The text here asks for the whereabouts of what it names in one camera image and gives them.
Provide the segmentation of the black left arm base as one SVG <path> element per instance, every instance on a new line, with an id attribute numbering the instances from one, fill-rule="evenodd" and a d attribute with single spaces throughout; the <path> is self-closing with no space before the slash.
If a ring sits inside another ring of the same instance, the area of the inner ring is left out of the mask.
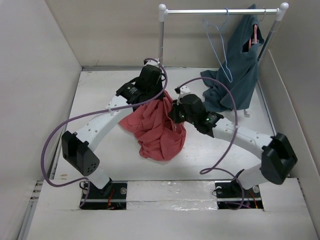
<path id="1" fill-rule="evenodd" d="M 127 209 L 127 181 L 114 181 L 106 193 L 96 188 L 92 183 L 79 183 L 81 197 L 79 208 L 82 210 L 126 210 Z"/>

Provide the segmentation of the red t shirt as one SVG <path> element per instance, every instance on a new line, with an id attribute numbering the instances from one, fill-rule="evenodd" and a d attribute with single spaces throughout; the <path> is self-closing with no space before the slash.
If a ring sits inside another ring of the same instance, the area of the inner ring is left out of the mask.
<path id="1" fill-rule="evenodd" d="M 169 117 L 172 103 L 173 99 L 165 91 L 164 98 L 139 106 L 119 122 L 136 138 L 141 157 L 170 161 L 183 149 L 187 131 L 182 123 L 174 123 Z"/>

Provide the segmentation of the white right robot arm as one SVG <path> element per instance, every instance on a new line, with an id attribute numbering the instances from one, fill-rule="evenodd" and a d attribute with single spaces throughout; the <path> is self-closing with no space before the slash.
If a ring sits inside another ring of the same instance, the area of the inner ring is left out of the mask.
<path id="1" fill-rule="evenodd" d="M 206 111 L 195 94 L 184 94 L 174 100 L 169 117 L 177 124 L 188 122 L 201 134 L 228 141 L 260 159 L 256 166 L 237 173 L 238 180 L 231 184 L 231 191 L 237 197 L 263 183 L 282 185 L 298 161 L 284 134 L 269 136 L 236 126 L 223 115 Z"/>

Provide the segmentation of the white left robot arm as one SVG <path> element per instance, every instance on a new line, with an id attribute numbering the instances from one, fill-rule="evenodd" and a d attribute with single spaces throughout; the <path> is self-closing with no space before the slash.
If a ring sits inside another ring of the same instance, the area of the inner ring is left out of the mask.
<path id="1" fill-rule="evenodd" d="M 66 131 L 62 135 L 63 158 L 94 185 L 94 192 L 98 197 L 104 199 L 111 194 L 112 180 L 99 166 L 96 148 L 140 103 L 164 96 L 163 75 L 161 68 L 148 61 L 138 77 L 126 82 L 116 91 L 106 107 L 107 112 L 96 115 L 76 132 Z"/>

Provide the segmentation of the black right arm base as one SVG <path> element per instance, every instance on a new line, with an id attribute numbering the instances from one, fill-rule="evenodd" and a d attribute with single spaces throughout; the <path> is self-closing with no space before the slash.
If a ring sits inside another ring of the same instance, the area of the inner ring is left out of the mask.
<path id="1" fill-rule="evenodd" d="M 216 180 L 212 195 L 216 197 L 218 209 L 263 209 L 259 185 L 265 182 L 264 177 L 254 171 L 242 169 L 233 174 L 228 170 L 216 167 L 230 175 L 229 180 Z"/>

